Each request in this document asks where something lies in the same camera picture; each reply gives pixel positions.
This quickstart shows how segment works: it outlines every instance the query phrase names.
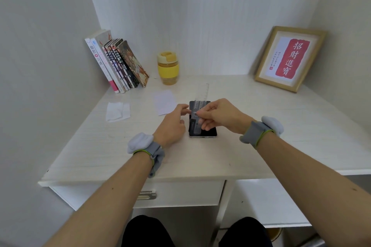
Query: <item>yellow cup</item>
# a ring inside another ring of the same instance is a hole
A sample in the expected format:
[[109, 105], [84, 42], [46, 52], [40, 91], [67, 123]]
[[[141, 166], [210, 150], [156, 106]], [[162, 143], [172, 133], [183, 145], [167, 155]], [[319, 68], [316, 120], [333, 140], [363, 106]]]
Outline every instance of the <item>yellow cup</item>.
[[177, 82], [179, 76], [177, 54], [171, 51], [158, 53], [157, 68], [163, 84], [173, 85]]

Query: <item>transparent ruler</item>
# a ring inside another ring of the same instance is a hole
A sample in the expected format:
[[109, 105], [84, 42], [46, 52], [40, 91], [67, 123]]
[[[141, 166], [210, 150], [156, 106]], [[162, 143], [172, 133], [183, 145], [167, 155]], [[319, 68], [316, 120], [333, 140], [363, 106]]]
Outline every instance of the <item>transparent ruler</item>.
[[198, 135], [201, 134], [201, 126], [202, 124], [199, 124], [199, 117], [197, 116], [196, 112], [200, 109], [202, 109], [207, 104], [207, 94], [208, 94], [208, 88], [209, 83], [203, 83], [198, 86], [196, 99], [194, 100], [194, 107], [192, 109], [191, 114], [191, 127], [194, 125], [193, 133]]

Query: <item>smartphone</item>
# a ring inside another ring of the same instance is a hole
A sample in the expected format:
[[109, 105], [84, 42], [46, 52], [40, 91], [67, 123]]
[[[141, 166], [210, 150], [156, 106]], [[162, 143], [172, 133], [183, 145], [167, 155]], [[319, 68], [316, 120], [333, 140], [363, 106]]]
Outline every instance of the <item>smartphone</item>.
[[[189, 102], [189, 109], [193, 109], [193, 106], [194, 106], [194, 101], [190, 101]], [[201, 130], [201, 134], [195, 134], [193, 132], [193, 129], [194, 129], [194, 121], [191, 121], [191, 115], [189, 115], [189, 128], [188, 128], [188, 132], [189, 132], [189, 136], [191, 138], [215, 138], [217, 136], [217, 133], [216, 133], [216, 128], [211, 128], [209, 131], [206, 131], [206, 130]]]

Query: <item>white desk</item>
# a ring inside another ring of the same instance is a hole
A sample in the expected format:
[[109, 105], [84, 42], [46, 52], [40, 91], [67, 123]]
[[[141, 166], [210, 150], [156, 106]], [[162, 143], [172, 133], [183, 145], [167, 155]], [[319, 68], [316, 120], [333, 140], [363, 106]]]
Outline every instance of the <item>white desk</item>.
[[[52, 188], [78, 209], [128, 160], [126, 148], [131, 137], [153, 133], [162, 121], [163, 116], [157, 116], [154, 109], [152, 92], [170, 89], [178, 103], [188, 103], [194, 100], [199, 82], [210, 83], [210, 101], [225, 97], [256, 119], [276, 117], [285, 127], [285, 141], [339, 173], [371, 174], [368, 135], [306, 86], [294, 94], [246, 75], [183, 76], [174, 86], [150, 78], [146, 88], [125, 94], [109, 89], [39, 184]], [[131, 118], [106, 123], [108, 102], [118, 101], [130, 103]], [[188, 129], [188, 117], [184, 120]], [[155, 190], [157, 199], [138, 200], [135, 207], [219, 204], [217, 222], [220, 225], [223, 220], [222, 227], [243, 216], [255, 216], [267, 227], [309, 225], [262, 158], [250, 145], [239, 142], [238, 136], [225, 128], [218, 128], [215, 139], [185, 135], [166, 149], [161, 168], [145, 184], [143, 190]], [[234, 180], [245, 181], [237, 182], [231, 198], [234, 205], [227, 208]], [[244, 197], [248, 201], [241, 205], [239, 200]]]

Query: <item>forearm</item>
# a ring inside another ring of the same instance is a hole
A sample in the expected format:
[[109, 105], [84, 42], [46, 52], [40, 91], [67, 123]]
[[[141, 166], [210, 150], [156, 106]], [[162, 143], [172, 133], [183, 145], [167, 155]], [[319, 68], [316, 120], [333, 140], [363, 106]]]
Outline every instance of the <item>forearm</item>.
[[272, 132], [257, 151], [328, 245], [371, 245], [371, 195]]
[[152, 160], [146, 152], [134, 154], [69, 218], [45, 247], [114, 247], [151, 168]]

